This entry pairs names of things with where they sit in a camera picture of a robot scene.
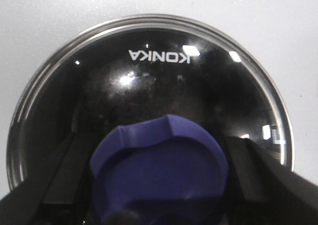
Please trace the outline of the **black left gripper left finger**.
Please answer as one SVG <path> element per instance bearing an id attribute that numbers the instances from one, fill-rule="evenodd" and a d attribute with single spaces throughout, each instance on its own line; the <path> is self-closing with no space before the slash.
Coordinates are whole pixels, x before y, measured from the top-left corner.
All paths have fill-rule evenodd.
<path id="1" fill-rule="evenodd" d="M 82 225 L 90 206 L 95 133 L 71 133 L 0 202 L 2 225 Z"/>

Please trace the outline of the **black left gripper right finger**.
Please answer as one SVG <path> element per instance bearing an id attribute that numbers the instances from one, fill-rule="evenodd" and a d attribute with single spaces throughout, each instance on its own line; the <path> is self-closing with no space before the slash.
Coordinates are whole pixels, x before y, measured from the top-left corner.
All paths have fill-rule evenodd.
<path id="1" fill-rule="evenodd" d="M 316 225 L 318 187 L 250 139 L 227 137 L 227 217 L 231 225 Z"/>

